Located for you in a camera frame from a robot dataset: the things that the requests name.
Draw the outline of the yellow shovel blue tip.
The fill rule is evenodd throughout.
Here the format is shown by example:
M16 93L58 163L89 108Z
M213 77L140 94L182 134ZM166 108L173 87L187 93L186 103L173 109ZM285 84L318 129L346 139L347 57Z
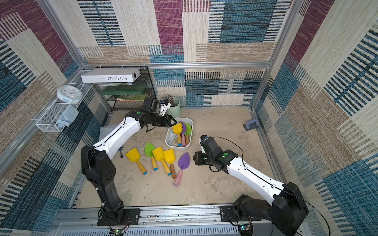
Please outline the yellow shovel blue tip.
M172 129L178 135L178 137L177 137L177 145L181 147L181 132L182 132L181 122L178 122L176 125L174 125L172 127Z

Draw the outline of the white plastic storage box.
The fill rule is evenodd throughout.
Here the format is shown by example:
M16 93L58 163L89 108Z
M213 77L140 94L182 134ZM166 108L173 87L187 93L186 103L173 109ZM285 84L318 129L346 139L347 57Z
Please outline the white plastic storage box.
M165 144L174 150L187 150L192 143L194 122L189 118L176 118L182 124L182 133L175 133L172 127L167 131Z

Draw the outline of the light blue shovel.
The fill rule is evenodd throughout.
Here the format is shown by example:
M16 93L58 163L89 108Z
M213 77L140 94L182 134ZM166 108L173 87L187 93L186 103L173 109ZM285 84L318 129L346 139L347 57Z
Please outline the light blue shovel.
M171 130L171 133L170 133L170 136L167 140L167 143L170 145L170 146L173 146L177 143L177 137L178 135L173 131L173 129Z

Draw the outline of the purple shovel pink handle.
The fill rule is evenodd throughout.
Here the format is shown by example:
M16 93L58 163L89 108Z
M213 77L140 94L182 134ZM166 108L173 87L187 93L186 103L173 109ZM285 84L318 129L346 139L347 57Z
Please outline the purple shovel pink handle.
M187 169L190 165L190 155L188 152L184 153L179 161L178 161L178 166L180 167L179 174L177 175L174 186L178 187L182 178L183 170Z
M187 144L186 144L186 139L185 139L185 133L187 131L187 127L185 125L185 123L181 122L181 125L182 125L182 132L181 132L181 146L185 147Z

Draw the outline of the green shovel wooden handle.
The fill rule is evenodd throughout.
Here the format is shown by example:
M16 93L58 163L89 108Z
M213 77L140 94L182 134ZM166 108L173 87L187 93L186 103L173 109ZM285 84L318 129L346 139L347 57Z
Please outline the green shovel wooden handle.
M186 145L188 146L190 144L190 136L192 133L192 126L189 123L185 123L186 126L186 132L185 132L185 141Z

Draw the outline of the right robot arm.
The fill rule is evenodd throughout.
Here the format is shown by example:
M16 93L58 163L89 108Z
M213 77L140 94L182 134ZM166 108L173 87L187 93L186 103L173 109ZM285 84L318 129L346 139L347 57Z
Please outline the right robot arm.
M201 151L193 160L197 166L207 165L212 172L224 172L235 177L256 191L262 199L242 194L231 209L224 213L230 223L265 219L272 222L272 231L293 236L307 217L309 210L294 183L284 184L246 163L241 156L227 149L222 150L214 138L202 135Z

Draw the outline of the white FOLIO-02 box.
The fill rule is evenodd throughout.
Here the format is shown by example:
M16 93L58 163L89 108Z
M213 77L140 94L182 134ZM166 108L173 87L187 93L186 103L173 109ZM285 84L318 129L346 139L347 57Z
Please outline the white FOLIO-02 box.
M95 68L81 75L84 83L133 83L140 76L138 68Z

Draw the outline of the pens in cup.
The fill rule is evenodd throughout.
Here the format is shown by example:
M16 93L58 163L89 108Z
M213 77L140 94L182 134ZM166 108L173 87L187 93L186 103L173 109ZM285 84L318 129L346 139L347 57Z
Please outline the pens in cup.
M165 96L165 99L171 104L171 107L177 106L176 102L174 101L173 97L170 94Z

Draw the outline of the colourful book on shelf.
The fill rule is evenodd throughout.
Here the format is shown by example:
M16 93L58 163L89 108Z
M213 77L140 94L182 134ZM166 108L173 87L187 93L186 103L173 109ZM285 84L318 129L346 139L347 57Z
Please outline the colourful book on shelf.
M135 101L144 101L148 97L148 94L139 94L139 95L119 95L116 100L120 102L135 102Z

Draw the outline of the green book on shelf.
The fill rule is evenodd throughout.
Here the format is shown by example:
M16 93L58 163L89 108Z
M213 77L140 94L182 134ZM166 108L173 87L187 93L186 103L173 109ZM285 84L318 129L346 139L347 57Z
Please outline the green book on shelf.
M139 95L144 91L144 86L108 86L104 88L101 95Z

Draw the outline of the grey hole punch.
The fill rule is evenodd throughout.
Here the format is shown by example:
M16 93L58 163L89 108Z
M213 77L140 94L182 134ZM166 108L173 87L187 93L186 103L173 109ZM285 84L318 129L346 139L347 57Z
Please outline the grey hole punch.
M249 131L249 130L259 128L261 127L261 125L260 125L259 119L253 119L243 124L243 127L246 131Z

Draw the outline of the light blue cloth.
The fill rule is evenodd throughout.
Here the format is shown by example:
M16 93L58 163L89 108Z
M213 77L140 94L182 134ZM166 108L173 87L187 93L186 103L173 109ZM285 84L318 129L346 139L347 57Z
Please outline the light blue cloth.
M79 112L73 105L68 105L57 120L57 127L59 129L69 127L75 121Z

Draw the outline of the white round clock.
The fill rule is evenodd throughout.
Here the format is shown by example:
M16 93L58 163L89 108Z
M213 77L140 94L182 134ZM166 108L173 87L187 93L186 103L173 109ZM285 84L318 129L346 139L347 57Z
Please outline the white round clock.
M71 86L64 85L58 88L56 96L59 100L68 104L78 104L83 98L83 93L80 89Z

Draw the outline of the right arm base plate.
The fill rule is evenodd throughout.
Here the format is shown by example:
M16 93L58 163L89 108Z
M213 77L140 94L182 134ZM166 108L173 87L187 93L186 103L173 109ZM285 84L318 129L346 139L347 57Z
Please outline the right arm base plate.
M226 223L236 223L236 222L252 222L261 221L262 218L253 216L248 217L242 211L235 209L231 205L221 205L219 206L221 222Z

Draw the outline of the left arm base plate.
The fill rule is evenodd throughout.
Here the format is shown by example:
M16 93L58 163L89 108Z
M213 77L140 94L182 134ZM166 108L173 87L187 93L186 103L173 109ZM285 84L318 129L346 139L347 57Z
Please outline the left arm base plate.
M133 226L139 222L140 208L124 208L118 213L106 211L101 207L98 212L97 226Z

